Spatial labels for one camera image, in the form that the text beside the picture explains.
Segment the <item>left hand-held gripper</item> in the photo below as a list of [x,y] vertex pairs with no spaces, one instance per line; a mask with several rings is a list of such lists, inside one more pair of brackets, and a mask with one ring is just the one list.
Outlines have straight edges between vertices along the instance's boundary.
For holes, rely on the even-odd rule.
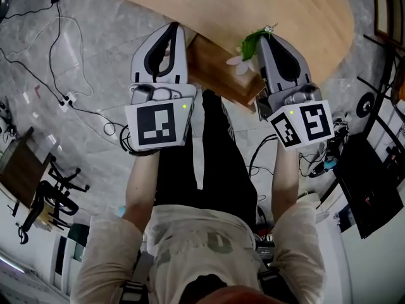
[[135,152],[185,144],[197,94],[187,77],[185,33],[179,23],[157,29],[136,50],[131,67],[135,84],[128,88],[131,102],[125,107]]

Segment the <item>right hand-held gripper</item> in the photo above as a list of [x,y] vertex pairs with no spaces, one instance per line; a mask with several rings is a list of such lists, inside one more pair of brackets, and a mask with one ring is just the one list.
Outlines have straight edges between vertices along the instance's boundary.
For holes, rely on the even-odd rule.
[[260,35],[256,44],[261,77],[269,96],[256,100],[259,119],[268,122],[286,150],[334,136],[328,101],[310,83],[302,54],[277,35]]

